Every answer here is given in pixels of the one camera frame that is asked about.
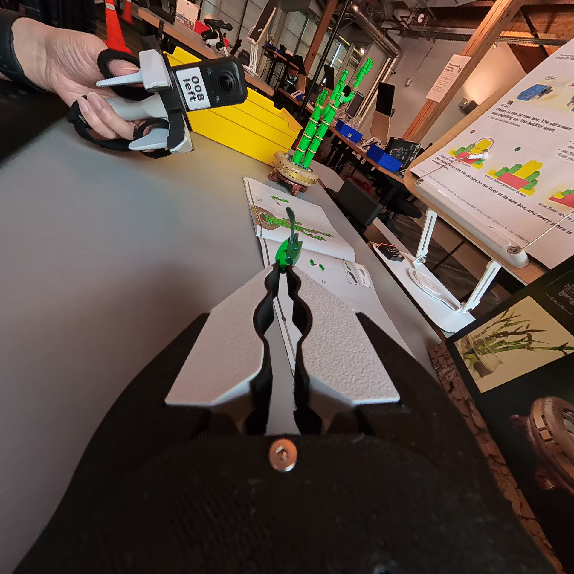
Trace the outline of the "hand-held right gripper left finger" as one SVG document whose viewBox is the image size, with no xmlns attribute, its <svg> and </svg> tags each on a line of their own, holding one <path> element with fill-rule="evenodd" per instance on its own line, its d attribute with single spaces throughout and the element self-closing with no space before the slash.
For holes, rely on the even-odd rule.
<svg viewBox="0 0 574 574">
<path fill-rule="evenodd" d="M 214 307 L 165 404 L 227 414 L 239 428 L 266 428 L 273 376 L 265 334 L 274 297 L 270 265 Z"/>
</svg>

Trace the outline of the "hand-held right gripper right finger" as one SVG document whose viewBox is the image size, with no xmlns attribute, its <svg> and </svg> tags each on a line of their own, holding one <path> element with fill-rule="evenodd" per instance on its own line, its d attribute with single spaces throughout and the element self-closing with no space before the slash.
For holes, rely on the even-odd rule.
<svg viewBox="0 0 574 574">
<path fill-rule="evenodd" d="M 298 268 L 286 271 L 292 321 L 301 337 L 294 375 L 299 430 L 327 430 L 334 418 L 363 405 L 400 400 L 354 310 Z"/>
</svg>

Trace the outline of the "bright green lego stem piece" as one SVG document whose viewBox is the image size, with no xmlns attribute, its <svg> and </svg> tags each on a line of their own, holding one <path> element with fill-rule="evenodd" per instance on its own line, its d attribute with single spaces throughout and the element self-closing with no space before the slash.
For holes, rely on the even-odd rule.
<svg viewBox="0 0 574 574">
<path fill-rule="evenodd" d="M 298 234 L 294 234 L 293 239 L 285 240 L 276 252 L 276 264 L 280 273 L 286 273 L 294 266 L 300 257 L 303 242 L 298 239 Z"/>
</svg>

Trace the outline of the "person's left forearm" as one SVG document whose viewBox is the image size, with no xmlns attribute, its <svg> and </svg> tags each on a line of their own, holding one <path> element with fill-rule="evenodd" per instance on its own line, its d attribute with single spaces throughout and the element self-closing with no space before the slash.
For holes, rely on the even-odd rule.
<svg viewBox="0 0 574 574">
<path fill-rule="evenodd" d="M 47 93 L 45 30 L 22 14 L 1 9 L 1 77 Z"/>
</svg>

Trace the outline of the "green lego bamboo model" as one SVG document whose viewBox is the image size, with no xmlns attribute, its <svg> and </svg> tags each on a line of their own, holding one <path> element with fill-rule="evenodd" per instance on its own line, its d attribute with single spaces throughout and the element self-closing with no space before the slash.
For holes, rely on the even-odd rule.
<svg viewBox="0 0 574 574">
<path fill-rule="evenodd" d="M 346 83 L 348 71 L 344 71 L 331 93 L 327 89 L 322 91 L 294 153 L 276 152 L 274 155 L 274 167 L 268 176 L 270 181 L 285 184 L 294 196 L 318 182 L 319 176 L 311 169 L 311 162 L 341 104 L 352 101 L 372 66 L 373 60 L 368 57 L 357 70 L 353 84 Z"/>
</svg>

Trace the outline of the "lego instruction booklet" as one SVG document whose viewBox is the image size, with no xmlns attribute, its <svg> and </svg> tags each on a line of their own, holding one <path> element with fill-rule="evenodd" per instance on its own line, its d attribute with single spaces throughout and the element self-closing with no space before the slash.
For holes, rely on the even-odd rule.
<svg viewBox="0 0 574 574">
<path fill-rule="evenodd" d="M 243 184 L 263 264 L 274 264 L 279 247 L 290 237 L 290 208 L 295 215 L 294 232 L 303 243 L 297 268 L 355 312 L 382 326 L 384 309 L 368 270 L 355 261 L 353 248 L 330 224 L 322 208 L 246 176 Z"/>
</svg>

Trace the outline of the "black lego set box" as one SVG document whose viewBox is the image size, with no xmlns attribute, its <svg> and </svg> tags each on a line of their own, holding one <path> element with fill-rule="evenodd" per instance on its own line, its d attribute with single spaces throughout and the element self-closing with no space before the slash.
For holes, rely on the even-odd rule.
<svg viewBox="0 0 574 574">
<path fill-rule="evenodd" d="M 573 257 L 429 356 L 523 526 L 573 573 Z"/>
</svg>

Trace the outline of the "person's left hand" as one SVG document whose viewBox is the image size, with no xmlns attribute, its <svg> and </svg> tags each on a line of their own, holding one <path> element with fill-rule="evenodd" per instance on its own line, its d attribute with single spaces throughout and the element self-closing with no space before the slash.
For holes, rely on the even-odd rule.
<svg viewBox="0 0 574 574">
<path fill-rule="evenodd" d="M 137 124 L 115 113 L 107 101 L 114 97 L 111 90 L 96 86 L 103 79 L 97 58 L 107 48 L 100 38 L 30 18 L 18 18 L 11 30 L 16 58 L 33 84 L 69 106 L 78 102 L 83 118 L 101 138 L 133 139 Z"/>
</svg>

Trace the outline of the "black white toy robot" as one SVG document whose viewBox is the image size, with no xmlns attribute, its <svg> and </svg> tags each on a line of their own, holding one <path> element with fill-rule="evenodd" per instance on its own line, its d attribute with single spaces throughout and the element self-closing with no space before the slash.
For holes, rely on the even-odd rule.
<svg viewBox="0 0 574 574">
<path fill-rule="evenodd" d="M 227 49 L 229 42 L 226 40 L 226 32 L 233 31 L 233 25 L 221 19 L 208 17 L 204 18 L 203 23 L 207 27 L 206 30 L 201 32 L 203 41 L 209 47 L 215 48 L 218 52 L 223 52 L 225 56 L 229 56 Z"/>
</svg>

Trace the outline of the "yellow storage bin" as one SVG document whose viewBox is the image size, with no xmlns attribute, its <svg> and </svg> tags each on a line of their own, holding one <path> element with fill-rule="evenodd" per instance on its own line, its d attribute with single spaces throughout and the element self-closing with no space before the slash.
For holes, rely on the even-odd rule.
<svg viewBox="0 0 574 574">
<path fill-rule="evenodd" d="M 242 104 L 191 111 L 192 130 L 237 152 L 273 165 L 278 151 L 288 152 L 301 126 L 286 109 L 248 88 Z"/>
</svg>

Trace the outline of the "long wooden work table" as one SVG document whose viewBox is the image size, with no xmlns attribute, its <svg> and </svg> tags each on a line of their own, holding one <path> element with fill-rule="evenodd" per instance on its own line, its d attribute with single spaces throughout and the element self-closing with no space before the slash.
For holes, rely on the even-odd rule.
<svg viewBox="0 0 574 574">
<path fill-rule="evenodd" d="M 155 28 L 160 27 L 160 23 L 164 23 L 164 34 L 174 41 L 179 42 L 184 46 L 184 48 L 190 53 L 201 58 L 208 59 L 219 59 L 225 56 L 224 52 L 218 52 L 217 50 L 208 47 L 207 44 L 200 38 L 200 35 L 186 28 L 183 24 L 175 22 L 174 24 L 169 23 L 164 18 L 156 15 L 145 7 L 138 8 L 138 16 L 143 21 L 154 26 Z M 257 75 L 252 75 L 247 71 L 246 67 L 243 67 L 246 72 L 246 81 L 248 85 L 253 89 L 262 94 L 265 94 L 270 99 L 274 96 L 274 90 L 262 80 Z"/>
</svg>

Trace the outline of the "white document stand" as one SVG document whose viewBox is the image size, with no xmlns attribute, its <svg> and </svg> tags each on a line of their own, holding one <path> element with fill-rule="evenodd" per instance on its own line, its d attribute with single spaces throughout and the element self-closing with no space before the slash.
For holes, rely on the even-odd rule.
<svg viewBox="0 0 574 574">
<path fill-rule="evenodd" d="M 364 236 L 418 309 L 442 332 L 460 331 L 525 286 L 440 218 L 434 221 L 423 261 L 419 243 L 426 232 L 424 216 L 400 216 L 375 219 Z M 375 248 L 378 243 L 396 246 L 405 261 L 389 261 Z"/>
</svg>

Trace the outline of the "blue storage bin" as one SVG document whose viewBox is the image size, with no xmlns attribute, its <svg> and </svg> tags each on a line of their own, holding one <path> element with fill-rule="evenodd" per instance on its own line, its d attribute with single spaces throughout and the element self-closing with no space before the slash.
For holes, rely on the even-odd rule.
<svg viewBox="0 0 574 574">
<path fill-rule="evenodd" d="M 361 132 L 357 131 L 355 128 L 350 126 L 348 123 L 345 123 L 343 120 L 339 119 L 336 122 L 335 130 L 344 138 L 348 139 L 349 141 L 358 144 L 363 135 Z"/>
<path fill-rule="evenodd" d="M 396 173 L 402 169 L 402 162 L 400 160 L 386 153 L 384 149 L 378 147 L 376 144 L 372 144 L 369 147 L 367 151 L 367 158 L 393 173 Z"/>
</svg>

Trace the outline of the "black speaker box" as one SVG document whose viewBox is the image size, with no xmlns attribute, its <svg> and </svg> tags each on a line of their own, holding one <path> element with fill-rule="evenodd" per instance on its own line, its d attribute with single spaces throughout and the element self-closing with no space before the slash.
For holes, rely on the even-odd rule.
<svg viewBox="0 0 574 574">
<path fill-rule="evenodd" d="M 345 180 L 336 195 L 339 205 L 358 224 L 370 226 L 383 211 L 384 205 L 352 180 Z"/>
</svg>

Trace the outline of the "black monitor screen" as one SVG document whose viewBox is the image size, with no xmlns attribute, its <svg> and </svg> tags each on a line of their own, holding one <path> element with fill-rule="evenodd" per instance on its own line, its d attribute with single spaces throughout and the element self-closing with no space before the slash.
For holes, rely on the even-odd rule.
<svg viewBox="0 0 574 574">
<path fill-rule="evenodd" d="M 391 118 L 394 113 L 393 100 L 395 94 L 395 86 L 386 82 L 379 82 L 377 89 L 377 100 L 375 110 L 378 113 L 384 114 Z"/>
</svg>

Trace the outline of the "black product box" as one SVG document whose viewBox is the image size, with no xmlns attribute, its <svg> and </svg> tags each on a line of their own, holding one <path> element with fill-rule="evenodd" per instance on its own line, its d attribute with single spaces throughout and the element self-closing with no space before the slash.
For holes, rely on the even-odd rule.
<svg viewBox="0 0 574 574">
<path fill-rule="evenodd" d="M 407 169 L 424 149 L 418 142 L 390 137 L 384 151 L 401 163 L 400 167 L 394 169 L 394 172 L 397 173 Z"/>
</svg>

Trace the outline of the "white paper notice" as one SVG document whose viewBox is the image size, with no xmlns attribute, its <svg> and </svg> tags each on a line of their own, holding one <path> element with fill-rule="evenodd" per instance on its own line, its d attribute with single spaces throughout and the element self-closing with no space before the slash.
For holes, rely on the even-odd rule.
<svg viewBox="0 0 574 574">
<path fill-rule="evenodd" d="M 470 59 L 470 56 L 453 54 L 427 93 L 426 98 L 435 102 L 441 102 Z"/>
</svg>

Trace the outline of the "silver ventilation duct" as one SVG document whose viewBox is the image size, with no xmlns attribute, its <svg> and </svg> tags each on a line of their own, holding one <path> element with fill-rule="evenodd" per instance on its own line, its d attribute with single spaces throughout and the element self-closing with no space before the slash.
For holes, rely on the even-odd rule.
<svg viewBox="0 0 574 574">
<path fill-rule="evenodd" d="M 377 28 L 366 14 L 361 10 L 360 5 L 353 2 L 350 9 L 354 15 L 355 22 L 381 49 L 387 51 L 395 59 L 400 59 L 402 51 L 400 46 L 384 33 L 383 30 Z"/>
</svg>

